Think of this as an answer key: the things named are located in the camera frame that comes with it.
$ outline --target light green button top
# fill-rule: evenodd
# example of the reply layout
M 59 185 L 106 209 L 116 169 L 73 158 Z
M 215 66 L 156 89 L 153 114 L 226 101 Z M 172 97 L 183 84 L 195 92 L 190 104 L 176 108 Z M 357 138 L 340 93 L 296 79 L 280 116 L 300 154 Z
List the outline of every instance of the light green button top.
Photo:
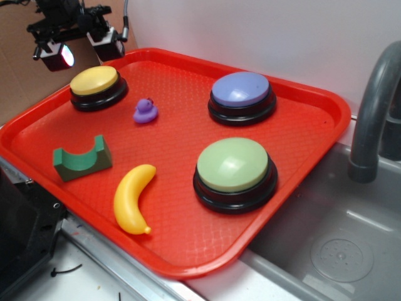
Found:
M 199 177 L 223 193 L 243 191 L 262 180 L 268 169 L 263 146 L 246 138 L 228 138 L 208 146 L 197 162 Z

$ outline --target purple button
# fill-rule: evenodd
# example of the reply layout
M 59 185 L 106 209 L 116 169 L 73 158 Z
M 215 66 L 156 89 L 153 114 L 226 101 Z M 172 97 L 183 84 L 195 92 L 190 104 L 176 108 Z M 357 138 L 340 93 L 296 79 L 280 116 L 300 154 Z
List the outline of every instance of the purple button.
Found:
M 212 87 L 214 100 L 226 107 L 253 105 L 269 92 L 269 81 L 253 72 L 236 72 L 216 81 Z

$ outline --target sink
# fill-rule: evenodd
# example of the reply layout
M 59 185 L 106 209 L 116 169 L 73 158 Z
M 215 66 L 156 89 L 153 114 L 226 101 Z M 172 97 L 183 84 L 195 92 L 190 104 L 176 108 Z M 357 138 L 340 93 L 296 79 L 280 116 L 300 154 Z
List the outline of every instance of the sink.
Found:
M 302 300 L 401 300 L 400 164 L 380 158 L 359 184 L 349 155 L 335 144 L 241 260 Z

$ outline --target green foam block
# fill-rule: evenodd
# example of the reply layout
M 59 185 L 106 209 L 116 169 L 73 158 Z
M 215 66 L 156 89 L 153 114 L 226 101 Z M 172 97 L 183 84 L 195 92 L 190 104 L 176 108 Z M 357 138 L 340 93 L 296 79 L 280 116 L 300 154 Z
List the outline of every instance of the green foam block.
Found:
M 112 154 L 103 135 L 95 137 L 95 146 L 84 154 L 53 151 L 53 165 L 64 182 L 112 167 Z

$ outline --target yellow banana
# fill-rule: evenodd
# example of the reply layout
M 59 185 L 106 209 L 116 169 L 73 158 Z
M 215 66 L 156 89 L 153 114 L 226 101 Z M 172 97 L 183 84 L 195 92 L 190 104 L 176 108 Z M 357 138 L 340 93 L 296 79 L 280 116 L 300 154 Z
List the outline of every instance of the yellow banana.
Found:
M 149 234 L 151 231 L 139 211 L 138 199 L 155 174 L 156 167 L 149 164 L 139 165 L 129 171 L 117 187 L 114 215 L 118 225 L 130 234 Z

